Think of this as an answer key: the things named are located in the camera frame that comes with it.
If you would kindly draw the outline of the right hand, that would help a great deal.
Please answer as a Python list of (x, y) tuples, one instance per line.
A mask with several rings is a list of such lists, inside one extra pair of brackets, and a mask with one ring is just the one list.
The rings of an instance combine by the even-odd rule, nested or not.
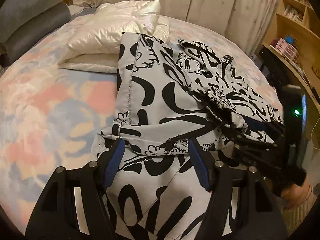
[(302, 186), (292, 184), (281, 192), (281, 198), (285, 200), (285, 208), (292, 209), (304, 203), (313, 189), (310, 184), (309, 176), (306, 176)]

